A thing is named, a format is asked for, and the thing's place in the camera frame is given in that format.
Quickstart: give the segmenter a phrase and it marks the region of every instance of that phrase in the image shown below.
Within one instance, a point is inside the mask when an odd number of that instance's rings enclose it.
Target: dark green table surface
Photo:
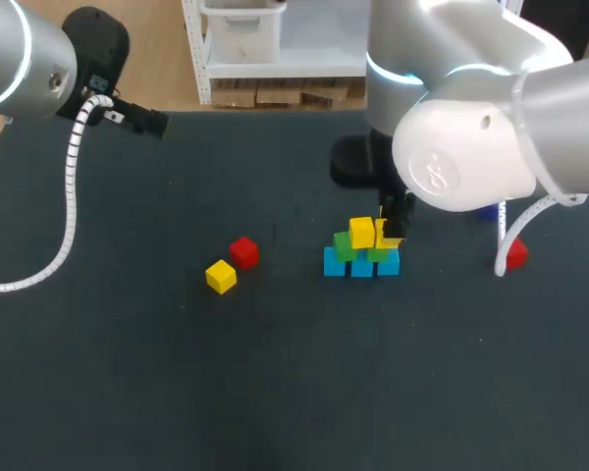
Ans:
[[[0,282],[63,234],[70,124],[0,138]],[[359,114],[178,114],[89,129],[65,266],[0,295],[0,470],[589,471],[589,202],[524,233],[417,206],[402,274],[322,276],[376,195],[335,187]],[[527,202],[511,205],[518,214]],[[239,236],[261,266],[218,296]]]

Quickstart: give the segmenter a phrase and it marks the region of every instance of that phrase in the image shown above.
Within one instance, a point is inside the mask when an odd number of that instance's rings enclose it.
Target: robotic arm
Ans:
[[[589,193],[589,59],[496,0],[373,0],[367,117],[449,211]]]
[[[113,96],[129,49],[125,27],[101,10],[75,10],[58,28],[16,0],[0,0],[0,115],[75,120],[91,96]],[[116,96],[113,109],[112,121],[138,133],[162,137],[168,126],[166,115]]]

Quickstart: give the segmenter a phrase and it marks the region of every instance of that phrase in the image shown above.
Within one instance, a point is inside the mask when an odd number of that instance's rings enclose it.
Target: white shelf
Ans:
[[[278,63],[223,64],[212,53],[207,74],[211,79],[364,77],[367,13],[365,0],[288,0]]]

